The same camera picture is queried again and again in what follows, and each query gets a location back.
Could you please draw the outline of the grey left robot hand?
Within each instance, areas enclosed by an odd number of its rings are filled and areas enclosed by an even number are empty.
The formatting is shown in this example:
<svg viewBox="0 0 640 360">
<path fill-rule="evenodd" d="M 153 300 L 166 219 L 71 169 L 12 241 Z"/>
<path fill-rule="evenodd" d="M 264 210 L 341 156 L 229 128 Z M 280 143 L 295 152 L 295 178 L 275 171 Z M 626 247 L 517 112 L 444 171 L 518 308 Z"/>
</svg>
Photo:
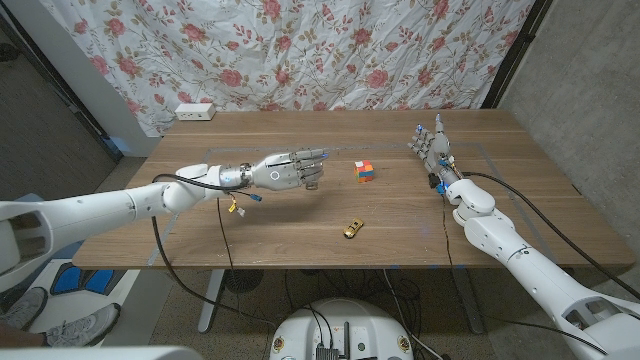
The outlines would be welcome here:
<svg viewBox="0 0 640 360">
<path fill-rule="evenodd" d="M 323 176 L 323 161 L 327 150 L 303 149 L 289 153 L 275 153 L 251 166 L 251 184 L 272 191 L 297 187 L 316 190 Z"/>
</svg>

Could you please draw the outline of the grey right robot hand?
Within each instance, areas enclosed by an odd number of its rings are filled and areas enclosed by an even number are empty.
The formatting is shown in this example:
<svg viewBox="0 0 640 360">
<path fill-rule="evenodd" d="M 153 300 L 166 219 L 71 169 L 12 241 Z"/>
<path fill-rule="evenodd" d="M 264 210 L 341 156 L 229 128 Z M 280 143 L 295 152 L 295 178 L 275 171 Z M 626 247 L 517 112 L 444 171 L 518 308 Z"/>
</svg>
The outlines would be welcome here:
<svg viewBox="0 0 640 360">
<path fill-rule="evenodd" d="M 416 135 L 407 146 L 422 160 L 428 172 L 429 186 L 444 194 L 448 187 L 462 178 L 451 154 L 450 142 L 444 134 L 440 114 L 435 117 L 435 132 L 418 124 Z"/>
</svg>

